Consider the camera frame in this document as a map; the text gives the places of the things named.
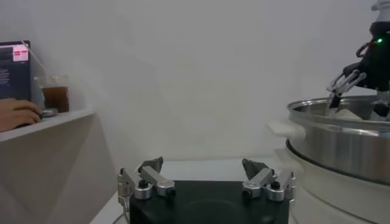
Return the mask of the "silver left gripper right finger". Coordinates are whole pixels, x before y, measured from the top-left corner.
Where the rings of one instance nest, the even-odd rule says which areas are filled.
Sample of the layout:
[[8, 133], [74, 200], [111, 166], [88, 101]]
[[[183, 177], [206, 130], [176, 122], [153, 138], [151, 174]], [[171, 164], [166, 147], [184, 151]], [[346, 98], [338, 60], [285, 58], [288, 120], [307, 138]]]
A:
[[281, 170], [277, 173], [265, 163], [242, 159], [241, 161], [247, 176], [242, 183], [243, 197], [252, 200], [260, 198], [262, 193], [270, 201], [294, 201], [296, 190], [296, 176], [290, 170]]

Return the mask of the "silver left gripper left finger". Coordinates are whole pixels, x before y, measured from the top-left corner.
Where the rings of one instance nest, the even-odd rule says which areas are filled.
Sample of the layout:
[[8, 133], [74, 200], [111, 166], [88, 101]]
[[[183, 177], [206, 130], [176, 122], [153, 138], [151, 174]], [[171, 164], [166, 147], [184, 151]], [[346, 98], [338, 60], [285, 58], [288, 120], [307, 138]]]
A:
[[151, 198], [153, 190], [158, 196], [168, 200], [176, 196], [176, 184], [160, 174], [164, 160], [162, 157], [144, 161], [137, 170], [121, 168], [117, 177], [118, 196], [133, 196], [138, 200]]

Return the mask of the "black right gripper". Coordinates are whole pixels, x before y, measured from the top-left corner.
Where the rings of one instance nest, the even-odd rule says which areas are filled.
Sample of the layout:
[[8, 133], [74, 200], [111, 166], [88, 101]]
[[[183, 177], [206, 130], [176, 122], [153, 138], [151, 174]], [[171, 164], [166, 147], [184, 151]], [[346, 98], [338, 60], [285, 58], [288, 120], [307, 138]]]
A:
[[342, 74], [327, 86], [328, 108], [339, 106], [344, 93], [354, 86], [377, 90], [377, 101], [370, 117], [387, 117], [389, 113], [389, 22], [374, 22], [370, 26], [372, 39], [363, 44], [356, 56], [357, 63], [346, 66]]

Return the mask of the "bare person hand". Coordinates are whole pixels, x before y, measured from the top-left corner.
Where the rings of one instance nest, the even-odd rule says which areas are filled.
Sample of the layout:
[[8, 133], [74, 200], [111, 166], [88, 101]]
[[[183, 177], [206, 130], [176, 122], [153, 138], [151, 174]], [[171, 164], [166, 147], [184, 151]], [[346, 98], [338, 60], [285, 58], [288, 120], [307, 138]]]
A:
[[28, 100], [1, 99], [1, 132], [41, 121], [42, 110]]

